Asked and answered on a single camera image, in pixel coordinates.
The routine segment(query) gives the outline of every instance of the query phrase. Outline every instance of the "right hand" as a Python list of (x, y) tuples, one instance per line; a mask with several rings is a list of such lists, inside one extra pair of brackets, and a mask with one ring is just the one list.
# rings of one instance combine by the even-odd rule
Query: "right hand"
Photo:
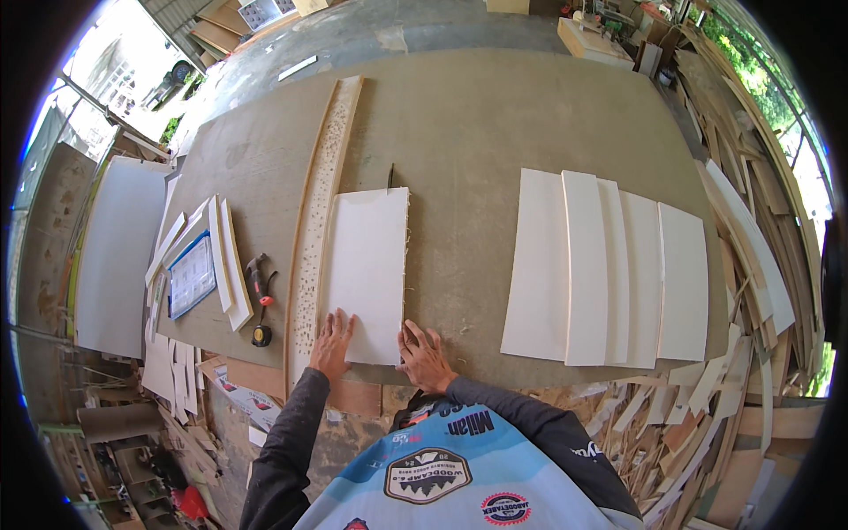
[(442, 338), (435, 330), (427, 328), (432, 346), (427, 336), (415, 322), (407, 320), (398, 332), (398, 349), (404, 364), (395, 370), (405, 373), (412, 384), (426, 393), (447, 391), (451, 381), (459, 374), (450, 369), (448, 361), (442, 355)]

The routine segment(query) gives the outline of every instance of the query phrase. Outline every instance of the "wood scrap pile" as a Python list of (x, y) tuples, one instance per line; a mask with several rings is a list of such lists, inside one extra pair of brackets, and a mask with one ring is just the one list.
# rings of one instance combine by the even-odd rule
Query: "wood scrap pile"
[(697, 53), (675, 52), (677, 94), (714, 161), (699, 169), (722, 239), (728, 307), (744, 313), (766, 351), (789, 349), (777, 359), (774, 395), (789, 393), (787, 382), (798, 394), (822, 362), (816, 232), (783, 149), (733, 67), (699, 31), (682, 31), (682, 47)]
[(800, 462), (790, 456), (802, 457), (815, 435), (817, 401), (774, 410), (746, 403), (762, 345), (743, 331), (729, 325), (727, 353), (716, 359), (609, 383), (584, 422), (648, 528), (735, 527), (756, 508), (761, 473), (778, 462), (794, 474)]

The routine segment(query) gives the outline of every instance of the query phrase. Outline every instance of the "white board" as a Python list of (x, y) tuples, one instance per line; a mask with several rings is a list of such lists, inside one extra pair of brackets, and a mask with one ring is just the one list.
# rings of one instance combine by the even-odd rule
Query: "white board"
[(619, 191), (628, 243), (630, 312), (628, 360), (622, 366), (654, 368), (660, 341), (662, 253), (656, 201)]
[(659, 203), (662, 248), (661, 359), (704, 360), (709, 310), (704, 221)]
[(615, 181), (598, 179), (600, 211), (606, 242), (607, 311), (606, 364), (628, 361), (630, 330), (630, 270), (622, 201)]
[(88, 218), (76, 284), (76, 345), (142, 358), (144, 278), (171, 167), (114, 157)]
[(409, 188), (396, 187), (341, 193), (333, 201), (319, 316), (340, 307), (359, 317), (350, 362), (400, 362), (395, 336), (404, 318), (409, 200)]
[(566, 360), (566, 237), (562, 176), (522, 169), (516, 251), (501, 353)]
[(606, 360), (607, 282), (604, 218), (594, 175), (562, 172), (568, 234), (566, 365), (598, 366)]
[[(771, 316), (773, 318), (774, 331), (779, 335), (787, 327), (795, 323), (795, 312), (792, 310), (792, 303), (789, 301), (789, 294), (786, 292), (784, 277), (780, 274), (778, 264), (774, 260), (774, 254), (772, 254), (772, 250), (768, 247), (766, 238), (762, 235), (760, 227), (757, 226), (748, 207), (742, 202), (742, 198), (736, 193), (733, 185), (714, 161), (709, 160), (706, 163), (706, 171), (718, 186), (730, 209), (734, 212), (734, 216), (745, 231), (751, 249), (756, 254), (762, 274), (766, 280), (768, 297), (771, 299), (771, 310), (773, 311)], [(767, 311), (761, 310), (761, 317), (763, 319), (768, 318), (768, 315), (764, 315), (763, 313), (767, 313)]]

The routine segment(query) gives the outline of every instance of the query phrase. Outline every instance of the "tape measure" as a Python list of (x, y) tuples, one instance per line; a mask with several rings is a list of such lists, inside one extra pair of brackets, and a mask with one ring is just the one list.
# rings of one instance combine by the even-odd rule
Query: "tape measure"
[(257, 348), (264, 348), (271, 343), (271, 329), (268, 326), (259, 324), (254, 328), (254, 337), (250, 341)]

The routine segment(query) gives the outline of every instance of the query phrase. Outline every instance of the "left hand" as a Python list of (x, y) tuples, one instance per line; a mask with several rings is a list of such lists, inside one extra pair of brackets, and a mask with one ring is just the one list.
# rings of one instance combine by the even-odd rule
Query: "left hand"
[(312, 347), (309, 368), (315, 368), (322, 372), (330, 382), (339, 379), (342, 374), (350, 370), (350, 363), (345, 362), (344, 355), (348, 352), (350, 338), (354, 335), (356, 328), (356, 314), (348, 319), (348, 327), (342, 329), (342, 310), (336, 308), (336, 314), (327, 313), (321, 335), (315, 340)]

